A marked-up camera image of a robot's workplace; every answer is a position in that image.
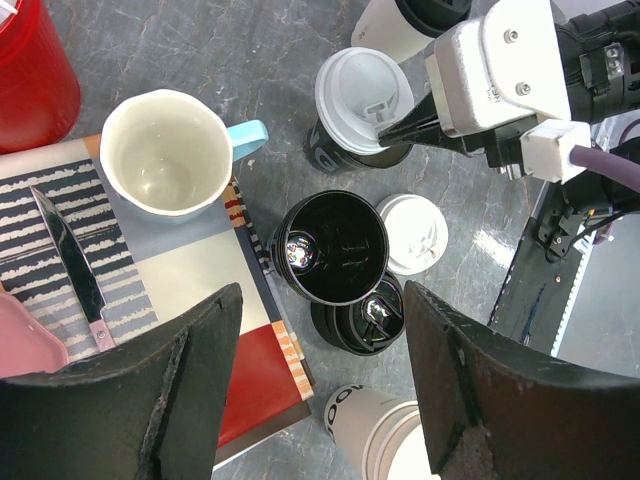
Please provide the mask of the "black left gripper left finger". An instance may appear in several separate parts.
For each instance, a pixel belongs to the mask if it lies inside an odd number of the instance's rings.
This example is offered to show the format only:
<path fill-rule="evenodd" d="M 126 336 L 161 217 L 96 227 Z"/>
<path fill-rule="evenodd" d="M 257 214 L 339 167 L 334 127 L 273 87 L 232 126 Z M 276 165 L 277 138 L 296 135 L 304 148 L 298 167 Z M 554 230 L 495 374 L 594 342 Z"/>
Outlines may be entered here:
<path fill-rule="evenodd" d="M 1 383 L 5 479 L 207 479 L 243 312 L 232 283 L 53 373 Z"/>

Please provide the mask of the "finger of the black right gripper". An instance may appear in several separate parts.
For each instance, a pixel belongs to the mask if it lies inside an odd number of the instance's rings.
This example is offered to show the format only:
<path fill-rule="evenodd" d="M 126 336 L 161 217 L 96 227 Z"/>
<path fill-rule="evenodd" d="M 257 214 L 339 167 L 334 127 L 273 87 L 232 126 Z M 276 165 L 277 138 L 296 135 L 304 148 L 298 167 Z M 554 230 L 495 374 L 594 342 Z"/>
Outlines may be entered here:
<path fill-rule="evenodd" d="M 441 147 L 442 130 L 432 93 L 428 93 L 402 120 L 378 134 L 381 147 L 423 145 Z"/>

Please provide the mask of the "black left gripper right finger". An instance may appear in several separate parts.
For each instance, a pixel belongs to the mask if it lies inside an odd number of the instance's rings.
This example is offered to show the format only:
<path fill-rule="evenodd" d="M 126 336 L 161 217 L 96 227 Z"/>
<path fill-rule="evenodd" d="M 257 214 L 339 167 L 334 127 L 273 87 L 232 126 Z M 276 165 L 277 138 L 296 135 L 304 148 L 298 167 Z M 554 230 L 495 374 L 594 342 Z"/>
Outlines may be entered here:
<path fill-rule="evenodd" d="M 639 382 L 537 352 L 404 288 L 431 471 L 444 479 L 635 479 Z"/>

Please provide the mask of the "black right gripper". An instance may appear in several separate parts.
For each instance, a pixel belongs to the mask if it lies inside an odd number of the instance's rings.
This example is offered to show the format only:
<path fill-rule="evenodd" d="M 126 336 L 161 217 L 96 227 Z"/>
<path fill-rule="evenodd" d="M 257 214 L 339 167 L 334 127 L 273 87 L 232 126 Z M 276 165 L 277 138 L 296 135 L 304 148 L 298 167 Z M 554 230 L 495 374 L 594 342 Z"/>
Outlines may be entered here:
<path fill-rule="evenodd" d="M 638 2 L 622 1 L 564 25 L 554 24 L 572 120 L 590 127 L 633 109 L 639 99 L 639 93 L 631 88 L 639 78 Z M 518 136 L 533 126 L 534 120 L 533 116 L 515 120 L 489 136 L 490 167 L 517 167 L 521 174 L 528 175 Z M 629 168 L 622 160 L 608 167 L 605 158 L 592 143 L 589 148 L 575 147 L 570 156 L 573 164 L 603 175 L 620 175 Z"/>

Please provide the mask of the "white coffee cup lid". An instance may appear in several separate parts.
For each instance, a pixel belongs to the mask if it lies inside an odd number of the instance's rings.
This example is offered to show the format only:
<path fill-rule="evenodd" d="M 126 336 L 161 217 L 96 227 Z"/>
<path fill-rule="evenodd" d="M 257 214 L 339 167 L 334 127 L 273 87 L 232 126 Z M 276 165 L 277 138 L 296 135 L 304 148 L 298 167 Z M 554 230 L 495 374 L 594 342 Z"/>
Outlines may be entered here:
<path fill-rule="evenodd" d="M 384 148 L 378 134 L 414 108 L 414 95 L 399 65 L 377 50 L 351 47 L 320 67 L 314 94 L 319 120 L 330 138 L 357 155 Z"/>

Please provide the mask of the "black plastic cup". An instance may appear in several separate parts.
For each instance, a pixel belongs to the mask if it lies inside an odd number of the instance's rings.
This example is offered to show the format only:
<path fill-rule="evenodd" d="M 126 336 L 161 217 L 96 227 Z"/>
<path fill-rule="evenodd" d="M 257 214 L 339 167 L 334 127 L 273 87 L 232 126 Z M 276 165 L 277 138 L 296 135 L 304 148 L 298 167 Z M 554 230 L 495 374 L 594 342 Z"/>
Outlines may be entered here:
<path fill-rule="evenodd" d="M 308 162 L 317 170 L 333 176 L 352 171 L 395 167 L 409 156 L 412 149 L 412 145 L 401 145 L 374 155 L 359 155 L 339 146 L 319 119 L 310 128 L 305 143 Z"/>

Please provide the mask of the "white paper coffee cup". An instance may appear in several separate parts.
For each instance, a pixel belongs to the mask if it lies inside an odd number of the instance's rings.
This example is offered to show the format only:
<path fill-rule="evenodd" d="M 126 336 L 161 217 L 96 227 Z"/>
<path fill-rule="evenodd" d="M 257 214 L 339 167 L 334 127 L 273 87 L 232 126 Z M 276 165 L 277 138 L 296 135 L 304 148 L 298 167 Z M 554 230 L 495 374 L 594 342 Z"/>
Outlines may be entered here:
<path fill-rule="evenodd" d="M 433 40 L 405 19 L 395 1 L 371 0 L 356 22 L 350 45 L 380 51 L 400 64 Z"/>

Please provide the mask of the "black coffee cup lid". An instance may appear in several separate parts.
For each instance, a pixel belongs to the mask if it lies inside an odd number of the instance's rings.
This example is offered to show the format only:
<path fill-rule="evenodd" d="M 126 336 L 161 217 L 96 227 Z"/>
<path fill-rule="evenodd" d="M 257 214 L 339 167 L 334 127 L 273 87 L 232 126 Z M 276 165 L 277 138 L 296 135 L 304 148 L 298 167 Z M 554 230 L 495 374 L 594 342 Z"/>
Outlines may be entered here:
<path fill-rule="evenodd" d="M 471 0 L 396 0 L 402 17 L 419 33 L 437 38 L 469 17 Z"/>

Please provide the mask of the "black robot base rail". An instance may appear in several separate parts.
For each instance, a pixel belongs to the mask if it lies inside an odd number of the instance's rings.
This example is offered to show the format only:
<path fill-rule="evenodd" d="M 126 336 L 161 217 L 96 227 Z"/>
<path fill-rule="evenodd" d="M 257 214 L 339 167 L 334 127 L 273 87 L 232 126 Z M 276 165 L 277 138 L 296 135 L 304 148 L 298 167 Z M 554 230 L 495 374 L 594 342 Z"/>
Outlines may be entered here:
<path fill-rule="evenodd" d="M 590 259 L 585 228 L 633 207 L 639 194 L 599 176 L 545 185 L 507 271 L 488 326 L 555 356 Z"/>

